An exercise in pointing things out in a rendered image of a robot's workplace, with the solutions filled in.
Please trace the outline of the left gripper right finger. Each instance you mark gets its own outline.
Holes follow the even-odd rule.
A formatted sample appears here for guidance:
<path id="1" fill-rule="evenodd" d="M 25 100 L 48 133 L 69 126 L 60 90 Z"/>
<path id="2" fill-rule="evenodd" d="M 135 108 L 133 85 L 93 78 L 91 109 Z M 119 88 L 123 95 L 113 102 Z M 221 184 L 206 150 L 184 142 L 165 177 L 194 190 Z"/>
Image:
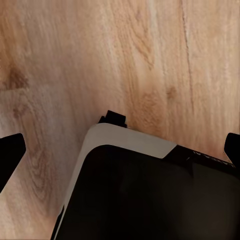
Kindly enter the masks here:
<path id="1" fill-rule="evenodd" d="M 240 173 L 240 135 L 228 133 L 224 151 Z"/>

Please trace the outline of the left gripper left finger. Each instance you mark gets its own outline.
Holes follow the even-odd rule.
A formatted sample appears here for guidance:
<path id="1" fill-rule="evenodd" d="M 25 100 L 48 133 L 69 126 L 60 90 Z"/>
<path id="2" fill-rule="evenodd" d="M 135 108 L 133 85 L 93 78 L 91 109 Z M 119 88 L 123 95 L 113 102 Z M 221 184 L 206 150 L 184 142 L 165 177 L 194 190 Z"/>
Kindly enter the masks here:
<path id="1" fill-rule="evenodd" d="M 0 193 L 26 152 L 21 133 L 0 138 Z"/>

